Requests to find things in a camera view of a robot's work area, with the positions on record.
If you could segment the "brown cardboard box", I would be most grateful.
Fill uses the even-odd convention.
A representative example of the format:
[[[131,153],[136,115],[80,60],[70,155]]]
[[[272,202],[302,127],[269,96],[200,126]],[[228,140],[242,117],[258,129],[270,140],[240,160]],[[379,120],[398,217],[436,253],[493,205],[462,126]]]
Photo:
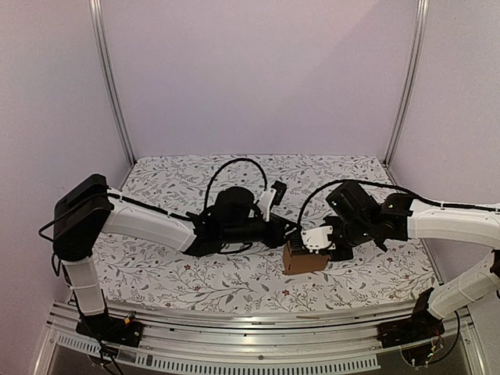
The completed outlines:
[[[282,259],[287,276],[324,270],[330,260],[328,255],[296,250],[290,241],[284,246]]]

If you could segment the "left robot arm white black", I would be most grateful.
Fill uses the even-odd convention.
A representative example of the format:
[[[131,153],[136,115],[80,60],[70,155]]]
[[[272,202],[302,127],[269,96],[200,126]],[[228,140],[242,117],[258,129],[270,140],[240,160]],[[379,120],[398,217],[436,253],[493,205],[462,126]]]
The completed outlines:
[[[279,248],[299,230],[298,224],[272,212],[285,191],[284,184],[276,184],[255,198],[246,188],[230,187],[199,214],[179,215],[129,198],[111,188],[105,176],[92,174],[55,204],[52,221],[38,234],[53,230],[53,254],[69,278],[87,328],[108,339],[116,333],[116,322],[106,314],[92,259],[100,234],[126,235],[197,258],[232,244]]]

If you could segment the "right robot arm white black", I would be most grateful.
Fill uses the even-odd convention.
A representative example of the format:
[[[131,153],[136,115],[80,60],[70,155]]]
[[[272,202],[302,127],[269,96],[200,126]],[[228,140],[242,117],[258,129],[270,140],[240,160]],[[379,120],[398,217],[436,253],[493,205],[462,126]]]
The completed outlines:
[[[387,240],[441,239],[490,248],[478,264],[441,286],[425,291],[404,324],[404,334],[421,340],[457,309],[499,288],[499,209],[448,202],[432,202],[408,191],[378,203],[354,180],[347,180],[328,196],[340,220],[342,244],[355,247],[372,241],[381,250]]]

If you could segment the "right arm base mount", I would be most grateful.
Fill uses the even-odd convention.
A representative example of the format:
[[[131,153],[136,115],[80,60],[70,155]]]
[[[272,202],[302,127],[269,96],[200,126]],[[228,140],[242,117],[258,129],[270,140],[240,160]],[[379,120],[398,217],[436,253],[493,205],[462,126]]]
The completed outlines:
[[[442,319],[428,311],[433,290],[431,287],[419,295],[410,317],[377,325],[377,340],[383,348],[410,344],[445,332]]]

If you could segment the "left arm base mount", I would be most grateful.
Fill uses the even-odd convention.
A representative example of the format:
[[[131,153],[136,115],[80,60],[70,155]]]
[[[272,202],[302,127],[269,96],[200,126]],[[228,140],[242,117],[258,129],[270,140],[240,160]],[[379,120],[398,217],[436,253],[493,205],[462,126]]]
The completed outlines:
[[[106,341],[132,348],[139,346],[144,324],[136,320],[135,311],[130,311],[125,317],[110,316],[107,307],[103,313],[94,316],[84,315],[78,305],[77,311],[79,312],[76,327],[78,334],[94,338],[96,341]]]

